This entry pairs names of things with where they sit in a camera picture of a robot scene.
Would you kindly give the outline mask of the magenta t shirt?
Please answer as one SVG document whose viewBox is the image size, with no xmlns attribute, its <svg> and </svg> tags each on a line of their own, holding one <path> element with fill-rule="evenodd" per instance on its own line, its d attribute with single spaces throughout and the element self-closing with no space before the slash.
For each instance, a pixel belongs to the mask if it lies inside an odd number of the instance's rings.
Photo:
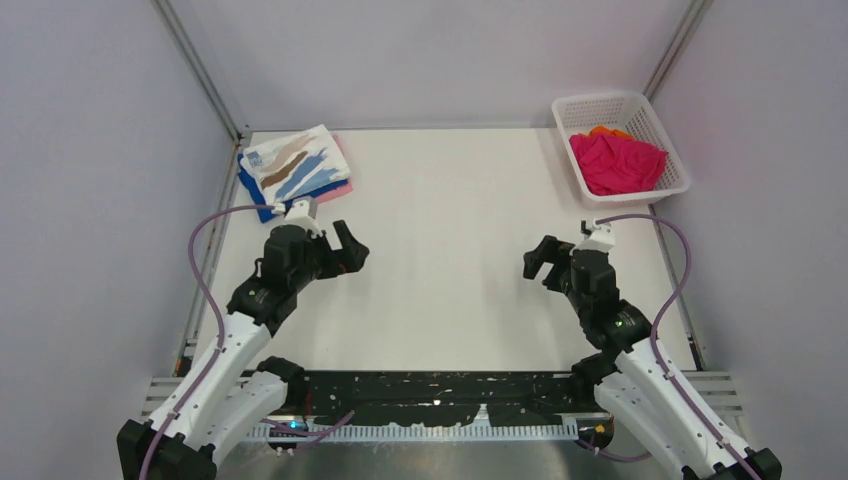
<svg viewBox="0 0 848 480">
<path fill-rule="evenodd" d="M 577 134 L 569 146 L 589 191 L 598 196 L 653 190 L 668 159 L 667 151 L 635 139 Z"/>
</svg>

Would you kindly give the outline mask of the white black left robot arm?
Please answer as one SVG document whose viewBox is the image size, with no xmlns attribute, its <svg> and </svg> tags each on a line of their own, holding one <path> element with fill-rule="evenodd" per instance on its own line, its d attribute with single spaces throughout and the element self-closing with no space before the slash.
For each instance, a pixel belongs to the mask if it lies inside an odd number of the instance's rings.
<svg viewBox="0 0 848 480">
<path fill-rule="evenodd" d="M 305 385 L 280 371 L 277 360 L 242 387 L 236 382 L 294 312 L 307 285 L 363 268 L 368 248 L 345 221 L 333 228 L 337 249 L 309 223 L 272 229 L 252 275 L 234 290 L 214 342 L 147 420 L 129 420 L 119 430 L 124 478 L 214 479 L 264 417 L 276 409 L 293 414 L 305 405 Z"/>
</svg>

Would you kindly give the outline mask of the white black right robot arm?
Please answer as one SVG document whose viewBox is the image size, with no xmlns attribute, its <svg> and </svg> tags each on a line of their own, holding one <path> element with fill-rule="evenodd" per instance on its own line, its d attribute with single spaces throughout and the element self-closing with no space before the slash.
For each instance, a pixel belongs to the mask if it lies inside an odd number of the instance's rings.
<svg viewBox="0 0 848 480">
<path fill-rule="evenodd" d="M 597 350 L 571 369 L 577 406 L 610 413 L 672 479 L 781 478 L 777 456 L 729 427 L 652 339 L 647 317 L 621 297 L 607 252 L 546 235 L 523 262 L 526 279 L 550 265 L 543 285 L 568 298 Z"/>
</svg>

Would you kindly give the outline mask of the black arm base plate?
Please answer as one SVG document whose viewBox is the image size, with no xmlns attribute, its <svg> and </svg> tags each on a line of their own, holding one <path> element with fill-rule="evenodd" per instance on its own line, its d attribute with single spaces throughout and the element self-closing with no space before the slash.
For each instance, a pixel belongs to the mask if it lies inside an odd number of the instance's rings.
<svg viewBox="0 0 848 480">
<path fill-rule="evenodd" d="M 498 426 L 554 425 L 564 415 L 604 416 L 588 385 L 567 372 L 312 370 L 295 378 L 275 415 L 332 425 L 467 426 L 486 413 Z"/>
</svg>

